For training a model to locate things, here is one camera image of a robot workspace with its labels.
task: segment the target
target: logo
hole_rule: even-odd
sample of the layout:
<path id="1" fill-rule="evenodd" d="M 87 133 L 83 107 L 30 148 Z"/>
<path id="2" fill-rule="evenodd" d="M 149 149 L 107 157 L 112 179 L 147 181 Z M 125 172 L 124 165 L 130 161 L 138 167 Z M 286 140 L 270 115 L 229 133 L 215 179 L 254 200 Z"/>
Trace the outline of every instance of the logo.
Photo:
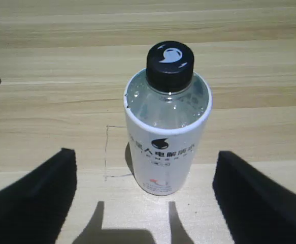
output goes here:
<path id="1" fill-rule="evenodd" d="M 183 53 L 181 50 L 179 50 L 178 48 L 170 47 L 163 52 L 163 60 L 159 61 L 159 63 L 174 63 L 179 61 L 182 58 L 182 56 Z"/>
<path id="2" fill-rule="evenodd" d="M 157 149 L 166 149 L 168 148 L 168 143 L 166 143 L 165 141 L 167 140 L 168 138 L 164 138 L 164 139 L 156 139 L 156 140 L 153 140 L 151 142 L 152 146 L 154 148 L 157 148 Z"/>

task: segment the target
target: wood grain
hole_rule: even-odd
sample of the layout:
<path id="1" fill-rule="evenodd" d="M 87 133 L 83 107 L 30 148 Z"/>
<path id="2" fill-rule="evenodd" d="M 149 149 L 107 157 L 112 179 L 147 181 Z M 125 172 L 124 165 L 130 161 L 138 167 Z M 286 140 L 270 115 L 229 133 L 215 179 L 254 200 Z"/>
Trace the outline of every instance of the wood grain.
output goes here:
<path id="1" fill-rule="evenodd" d="M 123 90 L 163 40 L 192 48 L 214 107 L 184 188 L 159 198 L 107 176 L 129 173 Z M 0 77 L 0 188 L 76 150 L 79 187 L 58 243 L 72 243 L 100 200 L 103 228 L 170 243 L 174 200 L 195 243 L 232 243 L 211 188 L 219 150 L 296 192 L 296 1 L 0 0 Z"/>

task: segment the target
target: bottle cap logo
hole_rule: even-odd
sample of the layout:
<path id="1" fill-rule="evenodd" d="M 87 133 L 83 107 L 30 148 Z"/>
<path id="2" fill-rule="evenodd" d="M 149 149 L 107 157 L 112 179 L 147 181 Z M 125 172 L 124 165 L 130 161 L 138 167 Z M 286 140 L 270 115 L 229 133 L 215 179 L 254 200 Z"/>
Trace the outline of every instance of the bottle cap logo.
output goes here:
<path id="1" fill-rule="evenodd" d="M 183 57 L 183 53 L 178 48 L 170 47 L 163 52 L 163 60 L 159 63 L 174 63 L 179 61 Z"/>

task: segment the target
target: pencil mark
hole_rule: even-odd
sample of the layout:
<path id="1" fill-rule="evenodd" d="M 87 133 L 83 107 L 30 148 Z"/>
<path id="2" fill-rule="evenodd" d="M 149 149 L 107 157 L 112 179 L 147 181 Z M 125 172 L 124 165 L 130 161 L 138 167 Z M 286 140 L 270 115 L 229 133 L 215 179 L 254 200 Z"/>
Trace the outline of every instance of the pencil mark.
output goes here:
<path id="1" fill-rule="evenodd" d="M 120 175 L 120 176 L 107 175 L 107 144 L 108 144 L 108 129 L 109 129 L 109 127 L 126 128 L 126 126 L 110 126 L 110 125 L 106 125 L 105 166 L 104 166 L 104 179 L 105 179 L 105 181 L 107 181 L 107 177 L 124 177 L 124 176 L 127 176 L 127 175 Z"/>
<path id="2" fill-rule="evenodd" d="M 108 127 L 113 127 L 113 128 L 126 128 L 126 126 L 109 126 L 107 125 Z"/>
<path id="3" fill-rule="evenodd" d="M 106 125 L 105 172 L 104 172 L 104 178 L 105 178 L 105 181 L 107 181 L 107 143 L 108 143 L 108 128 L 109 128 L 109 126 Z"/>
<path id="4" fill-rule="evenodd" d="M 127 177 L 131 176 L 132 174 L 123 174 L 123 175 L 106 175 L 106 178 L 111 177 L 111 178 L 121 178 L 121 177 Z"/>

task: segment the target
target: white bottle label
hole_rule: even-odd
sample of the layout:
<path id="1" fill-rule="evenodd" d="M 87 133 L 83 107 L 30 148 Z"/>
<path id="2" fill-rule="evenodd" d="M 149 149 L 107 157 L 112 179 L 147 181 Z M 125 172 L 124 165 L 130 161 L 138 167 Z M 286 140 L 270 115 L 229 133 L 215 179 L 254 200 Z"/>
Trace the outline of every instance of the white bottle label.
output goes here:
<path id="1" fill-rule="evenodd" d="M 180 189 L 187 178 L 206 120 L 185 133 L 178 134 L 178 129 L 174 129 L 164 130 L 167 133 L 163 134 L 140 127 L 130 118 L 129 112 L 125 114 L 138 184 L 155 195 L 168 195 Z"/>

